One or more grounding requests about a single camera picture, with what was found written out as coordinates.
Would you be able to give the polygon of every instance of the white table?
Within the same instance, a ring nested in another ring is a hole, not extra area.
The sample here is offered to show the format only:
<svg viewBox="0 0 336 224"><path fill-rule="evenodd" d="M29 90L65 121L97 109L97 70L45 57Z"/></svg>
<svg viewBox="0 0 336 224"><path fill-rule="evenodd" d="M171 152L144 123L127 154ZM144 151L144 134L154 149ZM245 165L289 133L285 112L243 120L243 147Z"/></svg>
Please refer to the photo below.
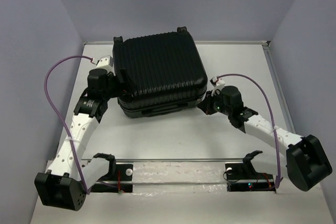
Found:
<svg viewBox="0 0 336 224"><path fill-rule="evenodd" d="M276 90L261 45L197 45L209 78L223 73L242 73L255 79L265 90L276 124L286 129ZM101 57L112 54L112 45L86 45L83 55ZM92 65L82 61L72 93L66 121L80 94ZM269 113L260 91L248 80L226 78L242 93L245 105L266 119ZM111 153L117 159L184 159L242 158L254 150L274 153L274 149L258 139L233 128L223 115L205 116L191 109L168 115L129 119L117 104L109 102L101 124L87 146L84 158L98 152ZM220 174L209 178L206 172L194 177L181 177L195 172L195 163L182 163L174 168L152 167L164 174L162 181L181 182L198 179L215 185L135 186L134 194L91 194L79 212L44 207L38 199L32 224L41 223L332 223L320 186L304 193L287 180L278 194L270 192L228 193ZM134 175L145 179L138 163ZM222 169L219 163L199 163L200 170Z"/></svg>

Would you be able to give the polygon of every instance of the black cable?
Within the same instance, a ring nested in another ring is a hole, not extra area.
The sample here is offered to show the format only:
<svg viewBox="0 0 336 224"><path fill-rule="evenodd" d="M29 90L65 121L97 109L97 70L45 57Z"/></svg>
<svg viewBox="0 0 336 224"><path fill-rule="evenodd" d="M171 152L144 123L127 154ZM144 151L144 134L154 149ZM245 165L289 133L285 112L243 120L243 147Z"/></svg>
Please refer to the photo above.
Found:
<svg viewBox="0 0 336 224"><path fill-rule="evenodd" d="M236 183L236 182L240 181L240 179L238 179L238 180L236 180L236 181L230 181L230 180L227 180L227 179L224 177L225 174L226 174L226 172L223 173L223 179L225 179L225 180L226 180L227 182L229 182L229 183Z"/></svg>

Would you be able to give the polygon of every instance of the black box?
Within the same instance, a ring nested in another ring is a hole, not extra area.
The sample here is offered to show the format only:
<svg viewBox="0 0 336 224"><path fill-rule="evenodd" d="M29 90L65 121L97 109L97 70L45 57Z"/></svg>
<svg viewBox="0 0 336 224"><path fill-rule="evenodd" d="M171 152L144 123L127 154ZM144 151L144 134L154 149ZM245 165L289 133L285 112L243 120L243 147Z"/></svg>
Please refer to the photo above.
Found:
<svg viewBox="0 0 336 224"><path fill-rule="evenodd" d="M130 118L168 114L195 107L207 89L207 75L193 37L177 32L126 41L114 38L114 70L125 69L133 83L118 103Z"/></svg>

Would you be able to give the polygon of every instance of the wall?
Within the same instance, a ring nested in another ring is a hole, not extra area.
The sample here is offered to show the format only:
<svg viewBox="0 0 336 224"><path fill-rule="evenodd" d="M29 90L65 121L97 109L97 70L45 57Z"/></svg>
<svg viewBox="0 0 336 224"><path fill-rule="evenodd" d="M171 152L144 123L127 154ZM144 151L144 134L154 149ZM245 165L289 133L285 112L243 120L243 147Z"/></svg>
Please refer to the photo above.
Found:
<svg viewBox="0 0 336 224"><path fill-rule="evenodd" d="M30 223L34 178L55 154L60 125L47 104L48 68L82 52L61 0L0 0L0 223ZM51 96L66 113L79 62L51 77Z"/></svg>
<svg viewBox="0 0 336 224"><path fill-rule="evenodd" d="M271 52L299 134L316 135L336 167L336 0L295 0ZM323 191L336 220L336 174Z"/></svg>
<svg viewBox="0 0 336 224"><path fill-rule="evenodd" d="M271 40L293 0L62 0L84 41L187 26L196 40Z"/></svg>

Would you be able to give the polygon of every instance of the black suitcase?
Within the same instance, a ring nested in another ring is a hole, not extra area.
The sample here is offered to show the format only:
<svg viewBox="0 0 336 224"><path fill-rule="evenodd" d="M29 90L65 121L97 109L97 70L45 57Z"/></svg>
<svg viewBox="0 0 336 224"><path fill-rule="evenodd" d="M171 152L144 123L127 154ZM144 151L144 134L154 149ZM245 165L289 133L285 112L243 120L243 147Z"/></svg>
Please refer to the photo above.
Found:
<svg viewBox="0 0 336 224"><path fill-rule="evenodd" d="M140 118L195 107L207 89L207 75L186 27L177 32L126 41L114 38L114 70L128 74L133 91L119 97L126 116Z"/></svg>

